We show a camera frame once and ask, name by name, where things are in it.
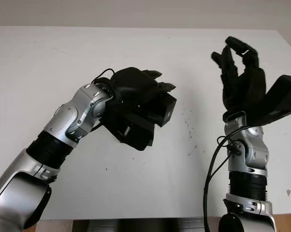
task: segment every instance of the silver metal housing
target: silver metal housing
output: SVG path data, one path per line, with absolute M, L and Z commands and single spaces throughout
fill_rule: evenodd
M 0 177 L 0 195 L 12 178 L 19 172 L 28 173 L 38 179 L 48 181 L 54 179 L 59 171 L 60 169 L 50 168 L 34 160 L 24 149 Z
M 273 228 L 267 220 L 256 220 L 243 215 L 231 214 L 241 221 L 245 232 L 276 232 L 276 227 Z
M 0 232 L 21 232 L 48 185 L 15 175 L 0 194 Z
M 78 89 L 74 97 L 58 108 L 44 130 L 71 147 L 90 133 L 111 97 L 94 84 Z
M 225 125 L 225 134 L 245 126 L 245 117 L 238 117 Z M 231 139 L 241 155 L 232 155 L 229 158 L 228 170 L 244 173 L 254 173 L 267 176 L 268 148 L 264 144 L 262 127 L 253 127 L 242 130 Z

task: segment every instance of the silver robot arm segment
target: silver robot arm segment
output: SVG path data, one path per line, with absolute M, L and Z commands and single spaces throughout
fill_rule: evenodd
M 228 121 L 225 134 L 242 126 L 246 126 L 244 116 Z M 272 204 L 267 201 L 266 191 L 269 152 L 262 137 L 262 127 L 252 127 L 231 138 L 234 150 L 228 151 L 231 152 L 230 191 L 224 199 L 228 214 L 221 219 L 220 231 L 238 224 L 245 232 L 276 232 Z
M 51 195 L 49 183 L 78 141 L 90 133 L 109 99 L 97 85 L 82 86 L 15 158 L 0 178 L 0 232 L 20 232 L 40 219 Z

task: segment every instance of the white wall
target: white wall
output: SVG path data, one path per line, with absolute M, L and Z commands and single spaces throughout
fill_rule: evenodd
M 276 29 L 291 45 L 291 0 L 0 0 L 0 25 Z

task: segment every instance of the robotic hand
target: robotic hand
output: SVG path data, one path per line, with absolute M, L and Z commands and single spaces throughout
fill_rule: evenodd
M 20 232 L 40 219 L 51 195 L 49 184 L 91 131 L 104 125 L 121 142 L 144 150 L 152 145 L 154 124 L 162 127 L 170 120 L 176 99 L 167 92 L 175 86 L 156 82 L 160 72 L 127 68 L 111 79 L 103 74 L 56 110 L 0 178 L 0 232 Z
M 291 76 L 280 76 L 266 94 L 265 74 L 259 67 L 257 51 L 233 37 L 228 37 L 226 44 L 222 54 L 212 53 L 222 70 L 226 136 L 214 154 L 205 191 L 213 176 L 215 156 L 228 141 L 230 190 L 224 199 L 228 213 L 221 218 L 219 231 L 273 232 L 276 225 L 266 191 L 269 153 L 262 140 L 262 126 L 291 114 Z M 231 49 L 243 59 L 245 70 L 240 76 Z M 209 231 L 206 195 L 204 215 L 205 229 Z

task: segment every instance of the black cable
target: black cable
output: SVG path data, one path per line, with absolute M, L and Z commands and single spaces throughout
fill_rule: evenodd
M 112 71 L 113 75 L 116 74 L 115 71 L 114 71 L 113 69 L 106 69 L 106 70 L 103 71 L 101 74 L 99 74 L 97 77 L 95 77 L 94 80 L 93 80 L 91 83 L 93 84 L 94 81 L 95 81 L 97 78 L 101 77 L 101 76 L 102 76 L 105 72 L 107 72 L 107 71 Z
M 98 129 L 99 127 L 101 127 L 102 126 L 102 123 L 100 122 L 99 124 L 97 124 L 95 127 L 93 127 L 92 129 L 91 129 L 91 131 L 90 132 L 92 132 L 92 131 L 94 131 L 94 130 L 96 130 L 96 129 Z
M 231 153 L 229 153 L 228 154 L 228 156 L 227 156 L 227 158 L 218 166 L 218 168 L 216 168 L 215 169 L 215 171 L 211 174 L 211 176 L 210 176 L 210 180 L 212 179 L 212 177 L 215 175 L 215 173 L 217 173 L 218 172 L 218 170 L 224 165 L 224 163 L 226 163 L 226 161 L 229 159 L 229 157 L 231 156 L 232 154 Z
M 233 132 L 231 132 L 230 134 L 226 135 L 226 137 L 224 139 L 222 139 L 222 141 L 217 146 L 215 152 L 213 153 L 213 156 L 212 156 L 212 159 L 210 162 L 210 166 L 209 166 L 209 170 L 208 170 L 208 174 L 207 174 L 205 184 L 204 184 L 203 208 L 204 208 L 204 231 L 205 232 L 210 232 L 209 225 L 208 225 L 208 215 L 207 215 L 207 198 L 208 198 L 209 183 L 210 183 L 211 178 L 213 177 L 212 176 L 212 169 L 214 166 L 215 159 L 216 159 L 220 149 L 224 146 L 224 143 L 226 143 L 231 137 L 233 137 L 238 132 L 246 130 L 250 127 L 251 126 L 240 127 L 238 129 L 234 130 Z

